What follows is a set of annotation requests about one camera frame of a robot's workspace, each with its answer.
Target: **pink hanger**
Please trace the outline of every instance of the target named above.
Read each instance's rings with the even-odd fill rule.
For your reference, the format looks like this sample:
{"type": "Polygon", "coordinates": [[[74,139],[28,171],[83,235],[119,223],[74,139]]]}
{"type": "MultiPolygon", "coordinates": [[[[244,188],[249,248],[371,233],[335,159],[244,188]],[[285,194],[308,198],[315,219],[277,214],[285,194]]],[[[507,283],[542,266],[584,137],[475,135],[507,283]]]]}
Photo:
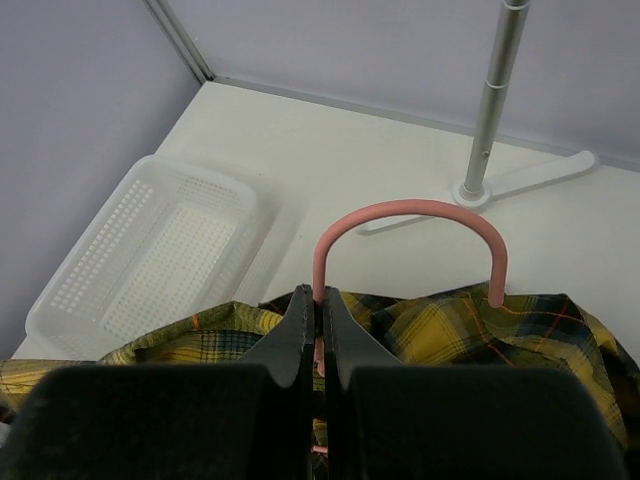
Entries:
{"type": "Polygon", "coordinates": [[[507,247],[500,233],[480,215],[465,208],[435,200],[394,200],[378,203],[352,212],[331,225],[320,237],[313,255],[313,300],[317,305],[324,300],[327,255],[333,244],[354,227],[371,220],[397,215],[428,215],[454,220],[480,235],[491,251],[491,281],[489,305],[502,306],[507,278],[507,247]]]}

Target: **plaid shirt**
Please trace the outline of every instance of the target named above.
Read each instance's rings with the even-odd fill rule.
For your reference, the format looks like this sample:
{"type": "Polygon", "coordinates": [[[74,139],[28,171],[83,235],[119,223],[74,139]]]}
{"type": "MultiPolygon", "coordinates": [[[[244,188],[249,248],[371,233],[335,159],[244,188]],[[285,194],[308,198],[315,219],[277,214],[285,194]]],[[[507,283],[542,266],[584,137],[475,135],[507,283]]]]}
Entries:
{"type": "MultiPolygon", "coordinates": [[[[640,371],[611,332],[566,295],[507,295],[499,309],[489,307],[485,285],[414,300],[342,295],[354,319],[406,364],[548,367],[572,373],[620,446],[640,451],[640,371]]],[[[289,299],[287,295],[259,307],[230,302],[211,308],[148,333],[98,363],[236,360],[278,324],[289,299]]],[[[11,423],[47,372],[75,363],[1,362],[0,421],[11,423]]],[[[318,395],[324,390],[317,373],[314,390],[318,395]]],[[[326,444],[326,425],[315,420],[314,431],[317,443],[326,444]]]]}

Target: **perforated basket bottom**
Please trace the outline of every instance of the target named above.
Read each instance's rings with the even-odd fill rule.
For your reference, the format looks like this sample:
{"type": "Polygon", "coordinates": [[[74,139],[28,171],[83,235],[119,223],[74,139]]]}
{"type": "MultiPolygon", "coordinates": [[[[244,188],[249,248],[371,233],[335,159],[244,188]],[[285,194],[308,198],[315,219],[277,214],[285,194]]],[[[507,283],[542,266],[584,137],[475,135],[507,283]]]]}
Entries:
{"type": "Polygon", "coordinates": [[[49,337],[49,341],[66,352],[64,358],[69,360],[99,360],[112,349],[96,339],[93,335],[59,335],[49,337]]]}
{"type": "Polygon", "coordinates": [[[101,327],[124,342],[184,316],[236,224],[178,207],[130,275],[101,327]]]}

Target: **metal pole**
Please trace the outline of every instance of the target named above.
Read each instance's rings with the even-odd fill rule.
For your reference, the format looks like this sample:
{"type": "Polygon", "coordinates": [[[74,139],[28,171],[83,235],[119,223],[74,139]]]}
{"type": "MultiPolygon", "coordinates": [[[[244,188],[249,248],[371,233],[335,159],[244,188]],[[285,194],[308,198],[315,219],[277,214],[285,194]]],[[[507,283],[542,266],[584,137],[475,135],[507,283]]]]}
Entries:
{"type": "Polygon", "coordinates": [[[489,72],[480,100],[469,168],[460,188],[460,194],[467,200],[476,200],[484,193],[482,181],[507,97],[511,71],[528,11],[529,0],[503,0],[489,72]]]}

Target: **white stand base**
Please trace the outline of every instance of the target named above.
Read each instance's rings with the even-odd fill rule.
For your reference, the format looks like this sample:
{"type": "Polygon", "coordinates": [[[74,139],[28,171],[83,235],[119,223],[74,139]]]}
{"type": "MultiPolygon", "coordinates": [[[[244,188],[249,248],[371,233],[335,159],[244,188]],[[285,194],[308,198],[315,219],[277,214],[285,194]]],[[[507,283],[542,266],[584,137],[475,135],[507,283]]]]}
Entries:
{"type": "MultiPolygon", "coordinates": [[[[563,182],[579,175],[584,175],[598,166],[598,157],[584,150],[571,157],[555,160],[535,167],[524,168],[517,172],[485,179],[484,193],[477,200],[467,200],[460,194],[462,183],[454,185],[452,191],[436,192],[429,199],[453,203],[474,211],[482,211],[491,200],[510,197],[519,193],[541,188],[552,183],[563,182]]],[[[379,233],[391,228],[414,223],[429,217],[419,215],[403,215],[374,220],[362,225],[358,232],[363,235],[379,233]]]]}

